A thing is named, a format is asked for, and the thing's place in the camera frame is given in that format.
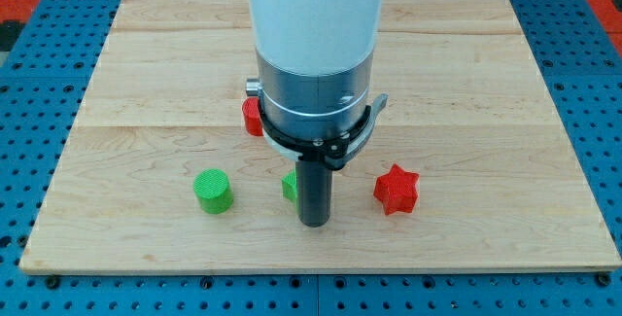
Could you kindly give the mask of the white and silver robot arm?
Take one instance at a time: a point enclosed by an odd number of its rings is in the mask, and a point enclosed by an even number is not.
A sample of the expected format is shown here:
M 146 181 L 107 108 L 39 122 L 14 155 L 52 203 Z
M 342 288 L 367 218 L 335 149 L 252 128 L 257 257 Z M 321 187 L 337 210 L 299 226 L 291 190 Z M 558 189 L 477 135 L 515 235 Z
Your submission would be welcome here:
M 249 0 L 261 109 L 278 131 L 332 139 L 363 116 L 382 0 Z

